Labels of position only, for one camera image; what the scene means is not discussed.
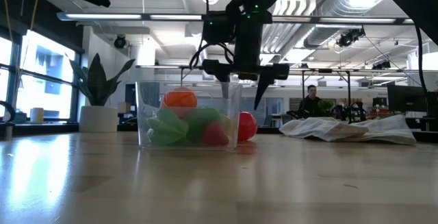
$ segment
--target table surface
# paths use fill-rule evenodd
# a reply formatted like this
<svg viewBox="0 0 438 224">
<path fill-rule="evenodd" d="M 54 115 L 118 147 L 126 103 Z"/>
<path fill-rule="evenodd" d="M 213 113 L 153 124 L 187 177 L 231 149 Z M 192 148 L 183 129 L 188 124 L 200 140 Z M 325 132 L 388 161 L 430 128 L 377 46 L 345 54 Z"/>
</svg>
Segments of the table surface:
<svg viewBox="0 0 438 224">
<path fill-rule="evenodd" d="M 438 147 L 260 135 L 232 152 L 137 134 L 0 141 L 0 223 L 438 223 Z"/>
</svg>

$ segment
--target white pot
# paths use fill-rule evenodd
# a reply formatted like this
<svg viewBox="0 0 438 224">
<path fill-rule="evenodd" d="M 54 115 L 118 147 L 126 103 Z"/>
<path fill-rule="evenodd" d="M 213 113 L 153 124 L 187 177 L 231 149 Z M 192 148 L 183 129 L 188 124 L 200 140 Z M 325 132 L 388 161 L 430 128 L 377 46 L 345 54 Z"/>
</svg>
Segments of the white pot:
<svg viewBox="0 0 438 224">
<path fill-rule="evenodd" d="M 117 108 L 82 106 L 79 118 L 80 132 L 117 132 Z"/>
</svg>

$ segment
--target green plastic toy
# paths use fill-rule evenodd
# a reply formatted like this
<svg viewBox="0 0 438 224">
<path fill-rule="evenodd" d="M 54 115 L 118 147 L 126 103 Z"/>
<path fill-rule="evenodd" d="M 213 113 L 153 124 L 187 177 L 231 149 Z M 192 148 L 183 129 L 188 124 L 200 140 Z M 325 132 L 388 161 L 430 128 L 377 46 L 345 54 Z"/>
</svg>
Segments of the green plastic toy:
<svg viewBox="0 0 438 224">
<path fill-rule="evenodd" d="M 169 109 L 159 110 L 157 118 L 147 119 L 147 136 L 153 145 L 167 146 L 185 138 L 188 124 Z"/>
<path fill-rule="evenodd" d="M 187 139 L 192 143 L 202 143 L 202 136 L 207 126 L 214 121 L 221 121 L 222 115 L 214 108 L 197 108 L 185 118 L 189 129 Z"/>
</svg>

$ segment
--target white plastic bag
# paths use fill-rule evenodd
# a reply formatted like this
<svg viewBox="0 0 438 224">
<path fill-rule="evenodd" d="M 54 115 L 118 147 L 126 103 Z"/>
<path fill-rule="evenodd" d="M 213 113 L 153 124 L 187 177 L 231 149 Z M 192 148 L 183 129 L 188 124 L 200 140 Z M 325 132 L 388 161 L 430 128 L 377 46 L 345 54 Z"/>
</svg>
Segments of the white plastic bag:
<svg viewBox="0 0 438 224">
<path fill-rule="evenodd" d="M 404 145 L 414 145 L 416 142 L 402 115 L 351 125 L 333 118 L 308 118 L 284 124 L 280 132 L 295 138 L 316 137 L 328 142 L 380 140 Z"/>
</svg>

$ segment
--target ductwork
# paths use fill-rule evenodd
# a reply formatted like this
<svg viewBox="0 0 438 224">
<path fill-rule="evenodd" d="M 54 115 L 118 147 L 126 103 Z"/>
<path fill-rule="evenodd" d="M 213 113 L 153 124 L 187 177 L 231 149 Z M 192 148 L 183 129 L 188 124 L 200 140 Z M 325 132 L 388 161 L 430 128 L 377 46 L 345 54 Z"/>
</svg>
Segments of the ductwork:
<svg viewBox="0 0 438 224">
<path fill-rule="evenodd" d="M 316 0 L 278 0 L 271 12 L 273 15 L 310 15 L 316 7 Z M 261 41 L 262 53 L 278 53 L 299 26 L 293 24 L 265 25 Z"/>
<path fill-rule="evenodd" d="M 326 0 L 314 12 L 315 16 L 363 16 L 382 0 Z M 336 27 L 317 27 L 316 25 L 303 25 L 289 41 L 287 53 L 292 48 L 317 49 L 325 45 L 339 32 Z"/>
</svg>

